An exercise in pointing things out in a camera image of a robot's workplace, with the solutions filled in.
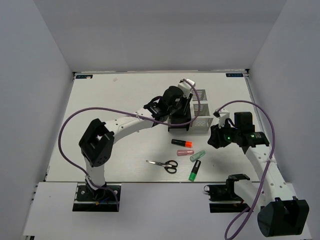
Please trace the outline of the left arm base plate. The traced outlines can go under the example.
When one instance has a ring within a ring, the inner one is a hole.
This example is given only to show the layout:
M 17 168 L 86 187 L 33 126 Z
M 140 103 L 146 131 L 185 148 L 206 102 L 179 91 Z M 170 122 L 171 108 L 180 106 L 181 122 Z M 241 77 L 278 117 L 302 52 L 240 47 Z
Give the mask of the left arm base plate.
M 108 185 L 114 193 L 118 203 L 121 198 L 121 185 Z M 118 212 L 115 196 L 108 190 L 98 189 L 91 191 L 86 184 L 78 184 L 73 201 L 73 212 Z

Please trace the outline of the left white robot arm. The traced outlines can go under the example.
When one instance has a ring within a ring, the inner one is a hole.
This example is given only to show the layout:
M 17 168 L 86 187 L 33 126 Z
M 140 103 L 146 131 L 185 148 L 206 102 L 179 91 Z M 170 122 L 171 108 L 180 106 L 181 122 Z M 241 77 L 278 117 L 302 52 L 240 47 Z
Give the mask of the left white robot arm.
M 193 88 L 186 82 L 170 86 L 162 96 L 153 98 L 138 111 L 115 120 L 92 120 L 79 141 L 85 159 L 85 183 L 88 193 L 99 200 L 105 196 L 104 164 L 110 159 L 113 145 L 124 137 L 140 130 L 165 123 L 169 116 L 186 111 L 190 105 Z

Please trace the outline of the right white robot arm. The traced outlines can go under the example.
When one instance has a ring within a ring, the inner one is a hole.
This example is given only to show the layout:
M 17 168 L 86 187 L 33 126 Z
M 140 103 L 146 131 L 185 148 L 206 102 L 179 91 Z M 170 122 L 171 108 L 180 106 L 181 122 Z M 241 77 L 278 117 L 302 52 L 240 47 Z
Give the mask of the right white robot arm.
M 244 173 L 229 175 L 224 185 L 207 185 L 204 190 L 213 202 L 243 200 L 257 215 L 265 237 L 301 235 L 309 213 L 306 200 L 298 199 L 285 183 L 277 163 L 270 158 L 271 146 L 266 135 L 256 131 L 251 112 L 214 113 L 218 123 L 211 126 L 208 144 L 216 149 L 237 144 L 252 164 L 260 186 L 255 187 Z

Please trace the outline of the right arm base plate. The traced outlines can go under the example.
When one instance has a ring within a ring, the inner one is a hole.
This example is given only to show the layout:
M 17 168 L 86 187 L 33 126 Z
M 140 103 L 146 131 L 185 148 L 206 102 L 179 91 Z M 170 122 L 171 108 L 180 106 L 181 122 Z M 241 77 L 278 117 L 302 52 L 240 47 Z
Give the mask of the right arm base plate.
M 209 196 L 210 213 L 241 213 L 248 207 L 241 197 L 228 193 L 225 184 L 205 185 L 203 191 Z

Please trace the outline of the orange cap black highlighter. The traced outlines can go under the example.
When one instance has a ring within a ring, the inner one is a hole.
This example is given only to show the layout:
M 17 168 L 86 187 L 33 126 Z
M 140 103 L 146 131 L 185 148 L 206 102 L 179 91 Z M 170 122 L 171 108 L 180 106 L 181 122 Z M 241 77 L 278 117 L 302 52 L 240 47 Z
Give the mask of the orange cap black highlighter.
M 173 145 L 181 146 L 181 147 L 186 147 L 186 148 L 192 148 L 193 143 L 191 141 L 185 141 L 185 140 L 179 140 L 179 139 L 172 139 L 171 143 Z

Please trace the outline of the green cap black highlighter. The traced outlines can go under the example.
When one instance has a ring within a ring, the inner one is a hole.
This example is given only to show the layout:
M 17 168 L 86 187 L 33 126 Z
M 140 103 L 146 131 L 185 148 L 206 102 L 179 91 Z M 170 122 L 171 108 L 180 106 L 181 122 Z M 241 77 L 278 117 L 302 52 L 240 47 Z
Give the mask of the green cap black highlighter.
M 191 182 L 195 181 L 200 166 L 201 166 L 201 161 L 200 160 L 196 160 L 195 163 L 194 163 L 194 166 L 193 166 L 193 168 L 192 168 L 192 170 L 190 172 L 190 175 L 188 177 L 189 181 L 191 181 Z

